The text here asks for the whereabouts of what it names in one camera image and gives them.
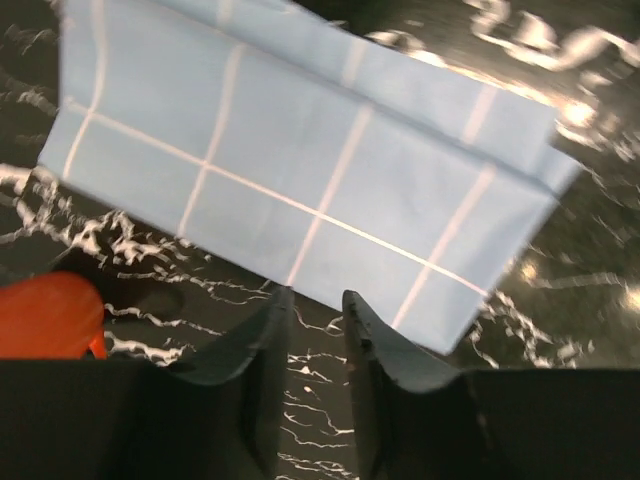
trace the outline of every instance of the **orange object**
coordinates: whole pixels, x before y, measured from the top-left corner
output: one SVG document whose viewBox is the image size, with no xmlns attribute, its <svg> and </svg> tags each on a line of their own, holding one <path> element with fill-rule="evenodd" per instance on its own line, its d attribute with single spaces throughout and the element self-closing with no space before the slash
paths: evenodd
<svg viewBox="0 0 640 480">
<path fill-rule="evenodd" d="M 85 278 L 53 272 L 0 289 L 0 358 L 106 358 L 100 294 Z"/>
</svg>

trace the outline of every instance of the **table surface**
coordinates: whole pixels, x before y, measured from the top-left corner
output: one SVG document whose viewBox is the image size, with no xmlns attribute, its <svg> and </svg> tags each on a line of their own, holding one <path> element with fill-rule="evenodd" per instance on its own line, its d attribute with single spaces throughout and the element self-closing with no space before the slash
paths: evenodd
<svg viewBox="0 0 640 480">
<path fill-rule="evenodd" d="M 391 32 L 383 40 L 391 48 L 432 52 L 450 68 L 566 114 L 554 142 L 584 170 L 448 360 L 487 368 L 638 365 L 634 1 L 606 9 L 581 1 L 579 15 L 571 1 L 531 2 L 531 10 L 524 0 L 302 3 L 359 35 Z M 505 3 L 502 23 L 478 34 L 483 8 Z M 9 4 L 0 7 L 0 280 L 28 278 L 84 251 L 110 279 L 102 293 L 111 352 L 160 365 L 242 321 L 269 295 L 270 282 L 32 170 L 56 113 L 59 2 Z M 595 74 L 610 83 L 594 87 Z M 587 125 L 571 117 L 584 104 L 594 105 Z M 341 320 L 303 297 L 298 310 L 278 478 L 354 480 Z"/>
</svg>

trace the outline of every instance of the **black marble surface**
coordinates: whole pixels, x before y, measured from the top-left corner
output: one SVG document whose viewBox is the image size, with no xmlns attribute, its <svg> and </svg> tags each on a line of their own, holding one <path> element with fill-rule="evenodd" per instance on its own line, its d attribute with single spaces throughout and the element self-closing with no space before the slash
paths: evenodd
<svg viewBox="0 0 640 480">
<path fill-rule="evenodd" d="M 639 85 L 634 50 L 627 46 L 640 38 L 636 3 L 581 2 L 578 8 L 570 1 L 511 2 L 511 15 L 478 36 L 473 16 L 486 16 L 483 8 L 505 2 L 466 2 L 301 2 L 357 34 L 374 34 L 392 48 L 564 112 L 555 145 L 578 159 L 584 172 L 522 257 L 509 265 L 448 360 L 462 367 L 635 367 Z M 102 275 L 111 353 L 166 365 L 246 318 L 271 284 L 86 198 L 42 168 L 33 170 L 56 112 L 59 3 L 0 4 L 0 282 L 51 270 L 70 254 L 90 256 Z M 555 29 L 558 47 L 548 39 L 544 44 L 539 34 L 517 33 L 529 18 L 518 12 L 527 12 L 529 4 L 530 14 Z M 580 48 L 572 43 L 576 31 L 586 35 L 578 35 Z M 537 44 L 533 53 L 513 47 L 522 47 L 521 37 L 525 47 Z M 609 44 L 598 46 L 595 55 L 602 38 Z M 568 62 L 566 52 L 589 58 L 559 69 Z M 340 316 L 304 297 L 298 297 L 297 308 L 278 479 L 355 480 Z"/>
</svg>

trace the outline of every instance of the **white line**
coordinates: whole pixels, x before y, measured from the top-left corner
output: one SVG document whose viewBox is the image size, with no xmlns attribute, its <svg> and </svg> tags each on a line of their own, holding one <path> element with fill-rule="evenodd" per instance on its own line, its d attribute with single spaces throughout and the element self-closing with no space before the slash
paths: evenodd
<svg viewBox="0 0 640 480">
<path fill-rule="evenodd" d="M 498 87 L 487 85 L 486 83 L 482 85 L 476 104 L 462 133 L 462 143 L 471 144 L 474 142 L 482 127 L 482 122 L 484 122 L 487 113 L 491 110 L 491 105 L 493 105 L 497 93 Z"/>
<path fill-rule="evenodd" d="M 462 203 L 460 204 L 456 212 L 453 214 L 453 217 L 451 217 L 449 224 L 447 225 L 444 232 L 442 233 L 442 236 L 440 237 L 440 239 L 438 240 L 438 243 L 436 244 L 433 251 L 431 252 L 431 255 L 429 255 L 429 258 L 427 259 L 428 263 L 435 264 L 440 260 L 440 257 L 444 253 L 447 245 L 458 233 L 460 224 L 462 224 L 465 218 L 467 218 L 471 210 L 473 210 L 473 207 L 476 206 L 476 204 L 478 203 L 478 200 L 480 199 L 482 194 L 486 191 L 487 187 L 493 180 L 493 177 L 495 176 L 495 174 L 496 174 L 495 165 L 488 163 L 484 166 L 475 184 L 473 185 L 473 187 L 471 187 L 471 190 L 469 190 L 467 195 L 464 197 L 464 200 L 462 200 Z M 404 301 L 402 302 L 402 305 L 400 305 L 400 308 L 398 309 L 398 313 L 396 313 L 396 316 L 393 319 L 393 322 L 391 323 L 391 326 L 393 328 L 398 328 L 398 326 L 400 326 L 400 324 L 404 320 L 405 316 L 407 315 L 407 312 L 413 305 L 413 302 L 415 302 L 416 298 L 418 297 L 418 293 L 420 293 L 420 290 L 422 289 L 427 279 L 429 278 L 429 273 L 431 272 L 431 270 L 435 270 L 435 269 L 425 265 L 420 271 L 420 273 L 418 274 L 418 276 L 416 277 L 416 280 L 413 283 L 411 290 L 409 290 L 409 293 L 407 294 Z"/>
<path fill-rule="evenodd" d="M 81 105 L 78 104 L 67 104 L 67 106 L 69 108 L 73 108 L 73 109 L 77 109 L 79 111 L 86 111 L 86 107 L 83 107 Z M 179 148 L 176 148 L 172 145 L 169 145 L 165 142 L 162 142 L 154 137 L 150 137 L 149 135 L 140 132 L 139 130 L 136 130 L 135 128 L 129 127 L 127 125 L 124 125 L 120 122 L 118 122 L 117 120 L 113 120 L 112 118 L 106 117 L 104 115 L 101 114 L 95 114 L 94 115 L 94 120 L 96 122 L 101 122 L 104 125 L 109 125 L 112 126 L 113 128 L 121 131 L 122 133 L 124 133 L 125 135 L 129 135 L 133 138 L 137 138 L 145 143 L 147 143 L 148 145 L 152 145 L 158 149 L 164 150 L 166 152 L 170 152 L 172 154 L 174 154 L 176 157 L 178 158 L 182 158 L 183 160 L 186 160 L 188 162 L 191 163 L 195 163 L 196 165 L 205 165 L 204 160 L 201 160 L 193 155 L 191 155 L 190 153 L 184 152 L 182 150 L 180 150 Z M 424 265 L 426 267 L 429 267 L 430 269 L 441 273 L 442 275 L 445 275 L 459 283 L 461 283 L 462 285 L 465 285 L 466 287 L 470 288 L 471 290 L 480 293 L 481 295 L 487 295 L 487 292 L 485 290 L 483 290 L 482 288 L 478 287 L 477 285 L 474 285 L 473 283 L 469 282 L 468 280 L 460 277 L 459 275 L 456 275 L 453 272 L 450 272 L 449 270 L 439 267 L 438 265 L 434 265 L 430 262 L 428 262 L 427 260 L 425 260 L 424 258 L 421 258 L 417 255 L 414 255 L 411 252 L 407 252 L 406 250 L 401 249 L 400 247 L 397 247 L 395 245 L 392 245 L 388 242 L 385 242 L 384 240 L 381 240 L 377 237 L 374 237 L 373 235 L 370 235 L 366 232 L 363 232 L 362 230 L 358 230 L 357 228 L 341 222 L 340 220 L 337 220 L 333 217 L 330 217 L 329 215 L 326 215 L 324 213 L 319 212 L 318 210 L 311 208 L 311 207 L 307 207 L 306 205 L 297 202 L 289 197 L 286 197 L 276 191 L 270 190 L 266 187 L 263 187 L 262 185 L 259 185 L 255 182 L 252 182 L 251 180 L 248 180 L 244 177 L 241 177 L 239 175 L 236 175 L 235 173 L 229 172 L 228 170 L 225 170 L 223 168 L 220 168 L 216 165 L 206 165 L 205 168 L 211 172 L 214 172 L 218 175 L 221 175 L 225 178 L 228 178 L 229 180 L 233 180 L 234 182 L 237 182 L 241 185 L 244 185 L 247 188 L 250 188 L 252 190 L 255 190 L 257 192 L 263 193 L 271 198 L 275 198 L 276 200 L 279 200 L 283 203 L 286 203 L 287 205 L 290 205 L 294 208 L 297 208 L 303 212 L 309 213 L 310 215 L 316 216 L 318 218 L 320 218 L 321 220 L 324 220 L 326 222 L 332 223 L 338 227 L 344 228 L 345 230 L 358 235 L 366 240 L 369 240 L 370 242 L 376 243 L 378 245 L 380 245 L 381 247 L 387 248 L 393 252 L 396 252 L 398 255 L 402 255 L 403 257 L 406 257 L 410 260 L 413 260 L 417 263 L 419 263 L 420 265 Z"/>
<path fill-rule="evenodd" d="M 463 143 L 470 144 L 476 139 L 476 136 L 478 135 L 478 132 L 482 127 L 482 123 L 484 122 L 484 119 L 487 117 L 487 113 L 489 113 L 489 111 L 491 110 L 491 106 L 493 105 L 493 101 L 496 98 L 497 92 L 498 92 L 498 89 L 494 86 L 486 85 L 486 84 L 482 86 L 482 89 L 478 94 L 478 99 L 476 100 L 473 110 L 471 111 L 471 115 L 469 116 L 469 120 L 467 120 L 467 124 L 465 125 L 464 132 L 461 138 Z M 482 196 L 482 194 L 489 187 L 489 184 L 493 180 L 493 177 L 495 176 L 495 174 L 496 174 L 495 165 L 485 164 L 482 171 L 480 172 L 480 175 L 476 179 L 476 182 L 471 187 L 471 190 L 469 190 L 467 195 L 462 200 L 462 203 L 453 214 L 453 217 L 451 217 L 451 220 L 449 220 L 449 223 L 444 229 L 444 232 L 438 239 L 436 246 L 433 248 L 433 251 L 429 255 L 429 258 L 427 259 L 427 263 L 436 264 L 440 260 L 440 257 L 442 256 L 445 249 L 447 248 L 447 245 L 458 233 L 460 224 L 462 224 L 465 218 L 467 218 L 467 216 L 469 215 L 469 212 L 471 212 L 473 207 L 476 206 L 476 203 L 478 203 L 478 200 L 480 200 L 480 197 Z M 393 321 L 391 322 L 391 326 L 393 328 L 398 328 L 402 323 L 402 321 L 404 320 L 404 318 L 406 317 L 407 312 L 409 311 L 409 309 L 415 302 L 416 298 L 418 297 L 420 290 L 422 290 L 422 287 L 424 287 L 424 284 L 427 282 L 427 279 L 429 278 L 429 273 L 431 272 L 431 270 L 437 271 L 435 268 L 429 267 L 427 265 L 425 265 L 422 268 L 422 270 L 420 270 L 420 273 L 416 277 L 415 282 L 413 282 L 413 285 L 411 286 L 409 293 L 407 294 L 404 301 L 400 305 L 398 312 L 396 313 Z M 477 289 L 472 288 L 472 290 L 478 293 L 482 292 L 482 289 L 480 289 L 479 287 L 477 287 Z"/>
<path fill-rule="evenodd" d="M 351 47 L 349 48 L 347 63 L 344 67 L 344 71 L 342 72 L 342 81 L 340 82 L 343 87 L 349 88 L 353 85 L 353 82 L 355 82 L 356 75 L 358 74 L 358 68 L 360 68 L 364 52 L 368 45 L 368 41 L 360 37 L 356 37 L 355 35 L 351 39 Z"/>
<path fill-rule="evenodd" d="M 367 103 L 364 104 L 356 118 L 353 122 L 353 126 L 351 127 L 351 131 L 347 136 L 347 140 L 342 148 L 342 152 L 338 157 L 338 162 L 336 163 L 336 168 L 333 170 L 333 174 L 331 175 L 331 179 L 327 185 L 324 194 L 322 195 L 322 199 L 320 200 L 320 205 L 318 205 L 318 213 L 324 214 L 329 208 L 329 204 L 333 200 L 334 195 L 336 194 L 336 190 L 340 186 L 340 182 L 342 182 L 342 177 L 344 176 L 349 163 L 351 163 L 351 159 L 362 139 L 362 135 L 364 134 L 371 117 L 373 116 L 373 105 Z M 291 267 L 291 271 L 289 272 L 289 276 L 287 277 L 287 285 L 293 285 L 293 282 L 296 279 L 296 275 L 298 275 L 298 270 L 300 270 L 300 266 L 302 265 L 302 261 L 307 256 L 307 252 L 311 247 L 311 243 L 318 233 L 318 229 L 320 228 L 320 222 L 322 219 L 319 216 L 316 216 L 311 222 L 311 226 L 307 231 L 307 235 L 304 237 L 302 241 L 302 246 L 300 247 L 300 251 L 293 262 L 293 266 Z"/>
<path fill-rule="evenodd" d="M 222 135 L 227 128 L 229 113 L 231 112 L 231 103 L 233 101 L 236 75 L 238 74 L 238 67 L 240 65 L 240 59 L 242 58 L 244 49 L 245 44 L 240 43 L 236 45 L 235 47 L 233 47 L 233 50 L 229 55 L 229 59 L 227 60 L 227 65 L 224 69 L 224 79 L 222 80 L 222 91 L 220 92 L 220 107 L 218 109 L 218 119 L 216 120 L 216 126 L 213 130 L 213 135 L 211 136 L 209 148 L 207 148 L 207 153 L 204 157 L 204 163 L 202 165 L 202 168 L 200 169 L 200 172 L 198 173 L 198 177 L 196 178 L 196 183 L 193 186 L 193 190 L 191 190 L 191 195 L 189 195 L 189 200 L 187 201 L 184 213 L 182 214 L 182 219 L 178 224 L 178 237 L 184 236 L 184 231 L 187 228 L 187 222 L 189 221 L 189 217 L 191 217 L 193 208 L 196 205 L 196 201 L 198 200 L 198 196 L 200 195 L 200 191 L 202 190 L 202 186 L 204 185 L 204 179 L 207 176 L 206 166 L 213 161 L 213 157 L 218 151 L 218 146 L 220 145 Z"/>
<path fill-rule="evenodd" d="M 229 19 L 231 18 L 231 14 L 233 12 L 233 0 L 219 0 L 218 1 L 218 12 L 217 12 L 217 20 L 218 25 L 223 26 L 226 25 Z"/>
<path fill-rule="evenodd" d="M 93 113 L 100 104 L 102 91 L 104 90 L 104 78 L 107 71 L 107 32 L 104 22 L 104 0 L 93 0 L 91 4 L 91 23 L 93 26 L 94 41 L 96 43 L 96 71 L 93 85 L 93 98 L 91 99 L 91 105 L 87 110 L 87 114 L 80 124 L 76 138 L 73 140 L 71 148 L 69 148 L 69 153 L 67 154 L 64 168 L 62 169 L 63 180 L 69 178 L 71 165 L 78 152 L 78 147 L 89 127 Z"/>
<path fill-rule="evenodd" d="M 74 111 L 85 113 L 85 114 L 89 111 L 87 108 L 75 102 L 68 102 L 66 106 L 69 108 L 69 110 L 74 110 Z M 157 138 L 152 137 L 151 135 L 147 135 L 146 133 L 141 132 L 140 130 L 129 127 L 128 125 L 125 125 L 124 123 L 121 123 L 117 120 L 109 118 L 105 115 L 102 115 L 100 113 L 94 113 L 92 115 L 92 118 L 94 122 L 101 123 L 102 125 L 111 127 L 114 130 L 124 133 L 125 135 L 131 138 L 140 140 L 148 145 L 153 145 L 158 150 L 162 150 L 164 152 L 170 153 L 172 155 L 180 157 L 183 160 L 186 160 L 191 163 L 195 163 L 198 165 L 202 165 L 203 163 L 203 161 L 198 157 L 196 157 L 195 155 L 191 155 L 190 153 L 180 150 L 179 148 L 174 147 L 173 145 L 170 145 L 166 142 L 158 140 Z"/>
</svg>

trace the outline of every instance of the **blue napkin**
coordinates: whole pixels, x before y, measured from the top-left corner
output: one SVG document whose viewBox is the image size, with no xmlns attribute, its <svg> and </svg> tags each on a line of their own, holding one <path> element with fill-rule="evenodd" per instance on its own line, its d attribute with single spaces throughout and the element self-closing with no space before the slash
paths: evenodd
<svg viewBox="0 0 640 480">
<path fill-rule="evenodd" d="M 551 107 L 284 0 L 68 0 L 40 163 L 446 354 L 579 170 Z"/>
</svg>

